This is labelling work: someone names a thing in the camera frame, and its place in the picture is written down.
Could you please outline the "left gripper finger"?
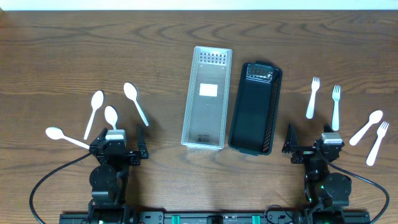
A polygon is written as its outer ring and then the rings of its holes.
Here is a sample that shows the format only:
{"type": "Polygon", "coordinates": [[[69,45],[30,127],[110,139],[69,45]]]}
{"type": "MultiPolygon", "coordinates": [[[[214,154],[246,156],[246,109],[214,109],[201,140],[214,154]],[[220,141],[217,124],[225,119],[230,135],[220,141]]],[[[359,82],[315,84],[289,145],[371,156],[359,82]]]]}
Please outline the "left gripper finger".
{"type": "Polygon", "coordinates": [[[107,132],[108,132],[108,129],[107,128],[103,128],[102,132],[93,141],[93,144],[99,144],[102,140],[104,140],[105,137],[106,137],[107,132]]]}
{"type": "Polygon", "coordinates": [[[146,143],[144,140],[144,132],[142,126],[139,126],[139,132],[137,137],[137,147],[140,152],[146,152],[146,143]]]}

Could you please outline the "white plastic spoon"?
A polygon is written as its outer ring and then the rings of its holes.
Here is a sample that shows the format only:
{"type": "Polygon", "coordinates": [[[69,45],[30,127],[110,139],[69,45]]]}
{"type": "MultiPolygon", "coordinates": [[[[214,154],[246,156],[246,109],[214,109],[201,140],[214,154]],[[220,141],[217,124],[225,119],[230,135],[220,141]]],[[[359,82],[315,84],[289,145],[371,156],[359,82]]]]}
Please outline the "white plastic spoon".
{"type": "Polygon", "coordinates": [[[380,122],[380,120],[382,119],[382,116],[383,116],[383,112],[381,110],[376,110],[376,111],[372,112],[369,115],[368,122],[354,136],[351,137],[351,139],[349,140],[349,143],[352,146],[357,145],[357,143],[359,143],[361,138],[366,134],[368,129],[372,125],[380,122]]]}
{"type": "Polygon", "coordinates": [[[107,106],[104,110],[104,117],[107,123],[109,123],[114,130],[117,129],[118,114],[113,106],[107,106]]]}
{"type": "Polygon", "coordinates": [[[137,111],[138,111],[139,115],[141,116],[141,119],[143,120],[144,124],[146,126],[148,126],[149,125],[148,120],[147,120],[147,118],[146,118],[141,106],[139,105],[139,103],[137,101],[137,89],[136,89],[136,87],[132,83],[126,82],[124,84],[124,86],[123,86],[123,90],[124,90],[125,96],[128,99],[130,99],[131,101],[134,102],[134,104],[135,104],[135,106],[137,108],[137,111]]]}
{"type": "Polygon", "coordinates": [[[53,140],[64,139],[64,140],[69,141],[73,144],[76,144],[77,146],[80,146],[84,149],[90,148],[89,145],[64,135],[63,131],[60,128],[49,127],[45,130],[45,133],[50,139],[53,139],[53,140]]]}
{"type": "Polygon", "coordinates": [[[88,139],[88,136],[89,136],[89,133],[91,131],[92,124],[93,124],[93,120],[94,120],[94,117],[95,117],[95,113],[102,106],[103,101],[104,101],[104,93],[103,93],[103,91],[102,90],[96,91],[94,93],[92,99],[91,99],[92,113],[91,113],[89,122],[88,122],[88,124],[86,126],[85,134],[83,136],[84,140],[88,139]]]}

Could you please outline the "white plastic fork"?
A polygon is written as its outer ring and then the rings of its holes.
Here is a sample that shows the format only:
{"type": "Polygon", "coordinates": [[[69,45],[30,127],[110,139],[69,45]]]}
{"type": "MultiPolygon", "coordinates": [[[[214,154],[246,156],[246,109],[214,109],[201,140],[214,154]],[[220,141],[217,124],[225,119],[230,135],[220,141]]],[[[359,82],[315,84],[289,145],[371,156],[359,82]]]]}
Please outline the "white plastic fork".
{"type": "Polygon", "coordinates": [[[313,114],[315,111],[315,98],[318,89],[320,88],[320,78],[319,77],[313,77],[312,84],[311,84],[311,95],[310,95],[310,100],[308,103],[307,111],[306,111],[306,118],[307,119],[312,119],[313,114]]]}
{"type": "Polygon", "coordinates": [[[333,116],[332,116],[332,122],[331,122],[331,127],[332,127],[332,130],[334,130],[334,131],[337,131],[340,128],[340,113],[339,113],[340,96],[341,96],[341,86],[335,85],[333,92],[332,92],[332,99],[334,101],[334,107],[333,107],[333,116]]]}
{"type": "Polygon", "coordinates": [[[375,143],[374,143],[374,145],[373,145],[373,147],[372,147],[371,151],[369,152],[369,155],[368,155],[368,157],[366,159],[366,164],[368,166],[373,166],[374,165],[374,163],[376,161],[376,157],[377,157],[378,151],[379,151],[379,148],[380,148],[380,145],[381,145],[381,141],[384,138],[384,136],[386,135],[388,127],[389,127],[389,123],[386,122],[386,121],[383,121],[381,123],[381,125],[378,127],[378,129],[376,131],[376,134],[377,134],[376,141],[375,141],[375,143]]]}

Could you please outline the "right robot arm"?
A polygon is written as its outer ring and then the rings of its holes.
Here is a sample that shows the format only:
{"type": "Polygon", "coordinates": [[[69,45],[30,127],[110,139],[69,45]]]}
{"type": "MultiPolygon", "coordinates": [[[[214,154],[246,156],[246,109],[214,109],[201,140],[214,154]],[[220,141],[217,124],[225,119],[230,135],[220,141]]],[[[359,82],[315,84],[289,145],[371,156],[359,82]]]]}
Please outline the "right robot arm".
{"type": "Polygon", "coordinates": [[[292,155],[291,163],[304,165],[304,194],[310,202],[294,213],[294,223],[346,223],[344,208],[349,205],[352,180],[328,168],[344,145],[342,137],[325,124],[312,146],[299,146],[295,129],[289,125],[282,152],[292,155]]]}

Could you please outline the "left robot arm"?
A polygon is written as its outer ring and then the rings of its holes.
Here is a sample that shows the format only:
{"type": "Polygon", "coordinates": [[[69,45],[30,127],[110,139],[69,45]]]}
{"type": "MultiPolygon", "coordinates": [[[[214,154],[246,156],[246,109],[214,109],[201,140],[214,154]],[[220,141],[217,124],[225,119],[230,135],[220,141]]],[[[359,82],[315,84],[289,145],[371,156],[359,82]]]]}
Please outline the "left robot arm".
{"type": "Polygon", "coordinates": [[[90,174],[93,199],[82,223],[137,223],[134,212],[126,205],[126,188],[130,167],[149,158],[144,129],[138,129],[136,151],[126,149],[125,135],[115,134],[115,130],[104,128],[90,144],[89,151],[99,166],[90,174]]]}

